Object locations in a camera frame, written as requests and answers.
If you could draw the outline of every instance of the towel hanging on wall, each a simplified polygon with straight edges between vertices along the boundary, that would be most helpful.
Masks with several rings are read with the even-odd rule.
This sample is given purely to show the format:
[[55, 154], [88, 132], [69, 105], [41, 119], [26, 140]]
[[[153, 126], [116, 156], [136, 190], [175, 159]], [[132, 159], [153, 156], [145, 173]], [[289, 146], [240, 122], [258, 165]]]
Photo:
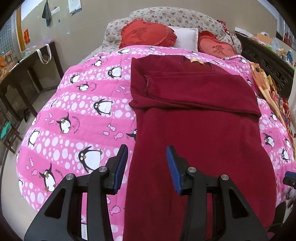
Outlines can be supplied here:
[[42, 18], [46, 19], [46, 26], [49, 26], [50, 20], [52, 19], [52, 14], [50, 12], [49, 6], [48, 6], [48, 2], [46, 1], [45, 5], [44, 5], [44, 9], [43, 9], [43, 13], [42, 13]]
[[50, 47], [49, 47], [49, 44], [46, 44], [46, 47], [47, 47], [47, 51], [48, 51], [48, 60], [45, 60], [43, 57], [42, 57], [42, 54], [41, 54], [41, 51], [40, 49], [36, 49], [37, 53], [38, 53], [38, 56], [39, 56], [39, 59], [41, 60], [41, 62], [43, 64], [48, 64], [48, 62], [52, 59], [52, 52], [50, 51]]

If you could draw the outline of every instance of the dark red blanket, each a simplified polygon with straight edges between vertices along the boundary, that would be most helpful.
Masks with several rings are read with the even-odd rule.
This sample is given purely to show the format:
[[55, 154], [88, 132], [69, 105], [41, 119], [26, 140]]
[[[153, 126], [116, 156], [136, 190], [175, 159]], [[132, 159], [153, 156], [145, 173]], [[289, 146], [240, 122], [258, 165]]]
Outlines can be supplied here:
[[261, 145], [255, 94], [240, 76], [183, 56], [149, 55], [132, 60], [131, 93], [137, 140], [124, 241], [179, 240], [187, 197], [174, 190], [168, 145], [204, 174], [228, 174], [262, 225], [272, 223], [275, 175]]

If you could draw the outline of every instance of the calendar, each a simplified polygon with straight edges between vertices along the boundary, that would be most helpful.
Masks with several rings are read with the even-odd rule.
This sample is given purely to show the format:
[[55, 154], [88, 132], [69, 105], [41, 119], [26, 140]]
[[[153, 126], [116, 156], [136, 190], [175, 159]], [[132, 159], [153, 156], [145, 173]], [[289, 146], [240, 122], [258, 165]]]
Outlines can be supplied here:
[[80, 0], [68, 0], [69, 4], [69, 12], [73, 14], [77, 12], [77, 10], [81, 9], [81, 2]]

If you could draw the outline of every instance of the dark wooden table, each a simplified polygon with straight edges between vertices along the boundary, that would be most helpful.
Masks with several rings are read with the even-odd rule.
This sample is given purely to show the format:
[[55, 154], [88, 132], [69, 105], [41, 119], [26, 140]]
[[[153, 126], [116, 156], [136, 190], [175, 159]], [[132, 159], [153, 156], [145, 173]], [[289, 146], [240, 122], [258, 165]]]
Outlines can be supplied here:
[[[61, 63], [59, 61], [59, 57], [57, 55], [57, 49], [56, 49], [55, 43], [51, 42], [49, 44], [49, 46], [50, 46], [52, 57], [54, 58], [57, 70], [58, 70], [59, 75], [62, 79], [64, 76], [64, 71], [62, 69]], [[42, 47], [40, 49], [40, 51], [43, 56], [44, 55], [48, 56], [48, 51], [47, 51], [46, 46]], [[6, 106], [6, 108], [15, 116], [15, 118], [18, 121], [22, 120], [22, 116], [20, 116], [16, 112], [16, 110], [13, 108], [13, 106], [11, 105], [11, 103], [9, 102], [9, 100], [7, 99], [5, 94], [7, 92], [8, 85], [15, 88], [18, 91], [22, 100], [24, 101], [26, 107], [30, 110], [30, 112], [35, 117], [37, 116], [36, 110], [34, 109], [32, 103], [30, 102], [30, 100], [28, 99], [28, 97], [26, 96], [24, 90], [22, 89], [22, 87], [20, 85], [20, 80], [26, 75], [35, 84], [35, 86], [37, 87], [39, 92], [43, 91], [43, 87], [42, 87], [35, 71], [33, 70], [33, 66], [36, 61], [40, 61], [40, 59], [39, 59], [38, 53], [35, 51], [30, 56], [25, 58], [20, 64], [18, 64], [16, 67], [14, 67], [14, 69], [12, 69], [0, 83], [0, 98], [3, 101], [4, 105]]]
[[292, 90], [294, 69], [263, 45], [237, 32], [236, 35], [243, 46], [241, 55], [260, 64], [265, 73], [274, 79], [278, 93], [288, 99]]

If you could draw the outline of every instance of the white pillow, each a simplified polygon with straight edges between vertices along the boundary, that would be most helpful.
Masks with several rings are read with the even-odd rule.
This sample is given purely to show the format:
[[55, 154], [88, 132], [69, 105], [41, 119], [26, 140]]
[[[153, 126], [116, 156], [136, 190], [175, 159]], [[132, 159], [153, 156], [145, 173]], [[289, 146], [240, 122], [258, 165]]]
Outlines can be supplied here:
[[197, 51], [198, 28], [168, 27], [173, 29], [177, 36], [176, 43], [173, 47]]

